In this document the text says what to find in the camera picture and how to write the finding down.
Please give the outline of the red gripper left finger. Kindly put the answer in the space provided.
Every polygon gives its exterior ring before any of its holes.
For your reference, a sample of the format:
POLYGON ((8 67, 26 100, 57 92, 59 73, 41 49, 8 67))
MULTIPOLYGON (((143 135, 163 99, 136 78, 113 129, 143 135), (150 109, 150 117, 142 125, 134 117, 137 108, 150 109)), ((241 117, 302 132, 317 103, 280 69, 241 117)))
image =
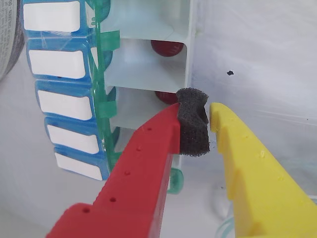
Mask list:
POLYGON ((66 209, 48 237, 159 237, 173 156, 210 150, 207 94, 183 88, 176 96, 133 133, 96 200, 66 209))

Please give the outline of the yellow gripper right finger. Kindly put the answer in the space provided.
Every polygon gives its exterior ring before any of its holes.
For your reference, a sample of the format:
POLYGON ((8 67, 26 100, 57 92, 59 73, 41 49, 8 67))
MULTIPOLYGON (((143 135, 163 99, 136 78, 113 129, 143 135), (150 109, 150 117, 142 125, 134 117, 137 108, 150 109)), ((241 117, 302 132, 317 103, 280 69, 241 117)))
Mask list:
POLYGON ((317 206, 226 105, 210 105, 238 238, 314 238, 317 206))

